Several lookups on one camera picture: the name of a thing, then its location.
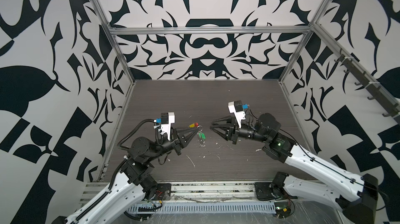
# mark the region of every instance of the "white paint chip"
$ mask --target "white paint chip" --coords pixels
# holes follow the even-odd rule
[[[192,161],[192,159],[188,156],[188,155],[186,155],[187,156],[187,158],[189,158],[189,160],[192,162],[192,164],[193,164],[193,167],[196,167],[195,165],[194,165],[194,163],[193,163],[193,161]]]

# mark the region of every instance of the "debris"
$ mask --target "debris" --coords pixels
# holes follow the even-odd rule
[[[187,158],[189,158],[189,160],[192,162],[192,164],[193,164],[193,167],[196,167],[195,165],[194,165],[194,163],[193,163],[193,161],[192,161],[192,159],[188,156],[188,155],[186,155],[187,156]]]

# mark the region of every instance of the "robotic arm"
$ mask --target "robotic arm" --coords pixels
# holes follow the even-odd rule
[[[154,123],[156,140],[138,137],[133,141],[130,148],[122,146],[145,122]],[[189,144],[198,132],[197,127],[172,128],[171,124],[174,122],[175,115],[173,112],[162,113],[161,118],[156,120],[145,119],[140,122],[117,145],[118,148],[127,151],[127,156],[124,156],[124,160],[114,171],[111,182],[85,206],[65,218],[62,223],[107,224],[122,213],[134,220],[146,220],[151,215],[134,217],[126,212],[130,206],[143,199],[150,201],[154,206],[152,209],[143,209],[144,212],[155,211],[162,207],[161,201],[161,206],[158,207],[151,201],[155,195],[157,182],[150,175],[150,172],[154,169],[150,162],[159,159],[164,154],[168,155],[172,150],[180,155],[181,150]]]
[[[264,143],[262,150],[272,159],[307,172],[325,184],[308,182],[278,172],[263,200],[299,196],[329,205],[342,211],[356,224],[373,224],[378,200],[378,181],[370,174],[360,176],[343,170],[307,151],[296,140],[281,133],[281,124],[268,113],[258,117],[253,125],[246,121],[241,101],[228,103],[232,116],[212,121],[210,129],[227,141],[237,143],[239,137]]]

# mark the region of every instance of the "wall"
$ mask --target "wall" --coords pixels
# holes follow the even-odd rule
[[[399,98],[398,2],[333,0],[322,26]],[[400,126],[314,34],[284,84],[307,139],[319,157],[352,172],[370,173],[390,197],[379,197],[376,223],[400,221]]]
[[[51,223],[96,177],[129,87],[88,0],[0,0],[2,223]]]
[[[322,0],[99,1],[118,28],[308,25]],[[300,35],[119,36],[118,42],[136,79],[277,79]]]

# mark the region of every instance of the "dark wooden tabletop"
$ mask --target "dark wooden tabletop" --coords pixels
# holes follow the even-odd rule
[[[270,180],[278,171],[302,179],[312,179],[307,173],[268,157],[256,141],[240,139],[237,145],[212,132],[211,121],[230,115],[228,102],[242,100],[253,114],[271,113],[282,129],[305,146],[281,87],[277,81],[151,81],[139,80],[133,90],[117,142],[140,121],[159,118],[162,112],[175,112],[173,127],[187,127],[198,122],[206,136],[204,147],[197,138],[177,156],[172,152],[161,166],[157,161],[152,176],[158,181],[205,180]],[[153,124],[144,124],[126,143],[130,147],[137,137],[154,140]],[[104,181],[109,181],[126,151],[114,147]]]

